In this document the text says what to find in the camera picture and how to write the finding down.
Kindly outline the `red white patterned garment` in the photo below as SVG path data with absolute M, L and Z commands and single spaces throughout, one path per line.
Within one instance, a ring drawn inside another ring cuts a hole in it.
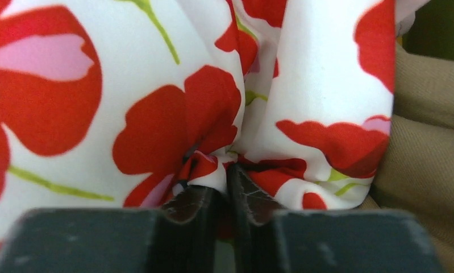
M 423 1 L 0 1 L 0 246 L 27 210 L 227 192 L 351 209 Z

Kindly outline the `tan brown garment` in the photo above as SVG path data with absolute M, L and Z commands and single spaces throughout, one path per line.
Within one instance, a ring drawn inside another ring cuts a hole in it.
M 391 121 L 388 150 L 361 207 L 415 214 L 454 272 L 454 61 L 398 45 Z

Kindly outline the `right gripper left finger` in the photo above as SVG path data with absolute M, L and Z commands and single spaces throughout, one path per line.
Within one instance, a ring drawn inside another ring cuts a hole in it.
M 212 272 L 220 193 L 190 186 L 157 209 L 36 209 L 0 248 L 0 272 Z

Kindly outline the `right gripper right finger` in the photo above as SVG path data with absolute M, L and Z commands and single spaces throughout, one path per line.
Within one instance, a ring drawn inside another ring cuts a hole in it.
M 442 272 L 427 232 L 400 210 L 288 210 L 238 164 L 227 174 L 237 272 Z

